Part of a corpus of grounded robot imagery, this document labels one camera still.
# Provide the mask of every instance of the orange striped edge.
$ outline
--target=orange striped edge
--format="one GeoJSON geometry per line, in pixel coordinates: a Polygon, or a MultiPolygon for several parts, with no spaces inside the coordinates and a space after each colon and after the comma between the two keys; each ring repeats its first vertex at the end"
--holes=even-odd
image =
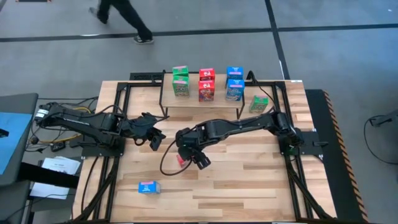
{"type": "Polygon", "coordinates": [[[323,93],[325,95],[325,99],[326,99],[326,102],[327,102],[328,107],[329,107],[330,116],[331,116],[331,119],[333,121],[333,126],[335,127],[335,131],[336,131],[336,135],[337,135],[337,138],[338,138],[338,142],[340,144],[340,149],[341,149],[341,152],[342,152],[343,157],[344,157],[344,163],[346,164],[347,172],[348,172],[348,175],[349,175],[349,177],[351,179],[351,185],[353,186],[354,193],[356,195],[356,200],[358,201],[359,209],[362,212],[362,218],[363,218],[364,221],[369,222],[368,213],[367,213],[367,211],[365,209],[365,206],[363,204],[362,197],[361,197],[361,194],[360,194],[359,189],[358,189],[358,185],[357,185],[355,177],[354,177],[354,171],[353,171],[351,163],[350,163],[350,161],[348,159],[347,150],[346,150],[346,147],[344,145],[344,140],[343,140],[343,137],[341,135],[340,128],[338,127],[338,123],[337,123],[336,116],[335,116],[335,111],[333,110],[333,105],[332,105],[331,100],[329,98],[329,94],[327,92],[325,92],[325,91],[323,91],[323,93]]]}

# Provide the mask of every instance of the cardboard box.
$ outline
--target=cardboard box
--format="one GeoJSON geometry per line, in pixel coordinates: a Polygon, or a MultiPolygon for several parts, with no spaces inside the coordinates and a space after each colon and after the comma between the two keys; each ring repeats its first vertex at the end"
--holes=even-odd
{"type": "Polygon", "coordinates": [[[146,181],[138,183],[138,193],[140,194],[160,194],[160,184],[156,181],[146,181]]]}
{"type": "Polygon", "coordinates": [[[172,84],[175,96],[189,96],[189,77],[174,75],[172,84]]]}
{"type": "Polygon", "coordinates": [[[251,101],[249,112],[250,113],[262,113],[266,109],[268,105],[268,97],[267,96],[257,96],[254,95],[253,100],[251,101]]]}
{"type": "Polygon", "coordinates": [[[213,80],[199,81],[199,102],[213,101],[215,93],[215,83],[213,80]]]}
{"type": "Polygon", "coordinates": [[[214,68],[202,68],[199,70],[199,80],[206,81],[206,80],[213,80],[215,81],[216,72],[214,68]]]}
{"type": "Polygon", "coordinates": [[[243,79],[243,67],[226,67],[226,81],[225,81],[225,87],[228,83],[228,80],[234,79],[234,80],[242,80],[243,79]]]}
{"type": "Polygon", "coordinates": [[[228,80],[226,88],[226,100],[239,101],[244,91],[244,80],[228,80]]]}
{"type": "Polygon", "coordinates": [[[184,66],[173,67],[173,75],[187,77],[189,75],[188,66],[184,65],[184,66]]]}

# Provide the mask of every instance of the blue juice box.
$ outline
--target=blue juice box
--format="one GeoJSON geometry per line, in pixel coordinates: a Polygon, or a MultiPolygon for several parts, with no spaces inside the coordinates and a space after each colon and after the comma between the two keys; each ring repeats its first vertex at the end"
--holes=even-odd
{"type": "Polygon", "coordinates": [[[244,80],[228,80],[226,87],[226,100],[239,101],[244,91],[244,80]]]}
{"type": "Polygon", "coordinates": [[[156,181],[145,181],[138,184],[138,193],[160,194],[160,184],[156,181]]]}
{"type": "Polygon", "coordinates": [[[235,80],[242,80],[243,79],[243,67],[226,67],[226,82],[225,87],[228,83],[228,80],[235,79],[235,80]]]}

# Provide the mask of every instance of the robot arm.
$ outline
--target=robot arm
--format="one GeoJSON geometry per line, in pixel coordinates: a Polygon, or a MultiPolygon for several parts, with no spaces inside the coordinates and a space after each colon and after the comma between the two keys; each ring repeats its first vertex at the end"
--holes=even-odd
{"type": "Polygon", "coordinates": [[[97,113],[89,114],[66,108],[58,103],[40,105],[34,118],[41,128],[61,126],[91,137],[100,147],[117,147],[121,138],[133,138],[137,145],[151,141],[156,151],[166,136],[154,128],[158,120],[150,113],[142,113],[136,119],[127,119],[125,114],[97,113]]]}
{"type": "Polygon", "coordinates": [[[176,133],[178,153],[183,160],[192,160],[199,169],[210,165],[210,160],[202,152],[205,147],[219,143],[230,135],[265,129],[284,140],[290,147],[303,144],[301,131],[289,124],[286,114],[278,111],[259,116],[228,121],[214,119],[205,121],[193,129],[185,128],[176,133]]]}

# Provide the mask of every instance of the concrete floor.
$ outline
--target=concrete floor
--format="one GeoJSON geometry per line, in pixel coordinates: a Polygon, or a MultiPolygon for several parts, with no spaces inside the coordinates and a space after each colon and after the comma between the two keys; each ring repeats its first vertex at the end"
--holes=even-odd
{"type": "MultiPolygon", "coordinates": [[[[16,3],[0,12],[0,39],[59,35],[119,34],[135,30],[111,11],[104,26],[88,14],[97,0],[53,0],[16,3]]],[[[269,28],[263,0],[132,1],[155,32],[175,30],[269,28]]],[[[272,0],[278,27],[345,26],[398,23],[394,0],[272,0]]],[[[398,220],[398,168],[377,161],[366,149],[367,118],[398,108],[398,30],[331,30],[280,32],[291,79],[306,88],[329,92],[356,180],[371,222],[398,220]]],[[[154,45],[131,39],[0,42],[0,95],[36,92],[40,97],[91,97],[103,80],[127,80],[130,72],[158,72],[187,64],[192,70],[242,65],[261,79],[281,79],[271,32],[157,37],[154,45]]],[[[381,157],[398,161],[394,134],[387,124],[368,129],[371,147],[381,157]]],[[[41,132],[42,138],[56,133],[41,132]]],[[[78,149],[30,153],[24,160],[55,155],[79,156],[78,149]]],[[[62,222],[70,208],[38,212],[34,223],[62,222]]]]}

